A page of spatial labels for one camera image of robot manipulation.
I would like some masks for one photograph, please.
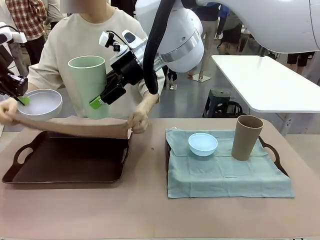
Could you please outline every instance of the white bowl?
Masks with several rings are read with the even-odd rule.
[[[218,147],[218,140],[207,133],[195,133],[189,137],[190,150],[200,157],[213,154]]]
[[[47,121],[56,118],[61,112],[63,100],[60,93],[50,89],[40,89],[24,95],[30,99],[28,105],[18,103],[18,111],[27,119]]]

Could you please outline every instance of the red plaid shirt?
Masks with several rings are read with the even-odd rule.
[[[47,11],[41,0],[5,0],[13,21],[26,39],[38,39],[45,33]]]

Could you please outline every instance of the light blue cloth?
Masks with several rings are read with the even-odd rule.
[[[195,133],[216,137],[218,148],[211,156],[191,152],[188,139]],[[291,180],[270,159],[258,140],[248,161],[231,156],[235,131],[184,131],[167,129],[171,146],[168,197],[262,197],[294,198]]]

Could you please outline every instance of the green cup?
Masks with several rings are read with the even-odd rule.
[[[81,56],[69,61],[73,82],[78,89],[85,114],[98,120],[108,117],[108,105],[93,109],[89,103],[99,96],[106,87],[106,61],[99,56]]]

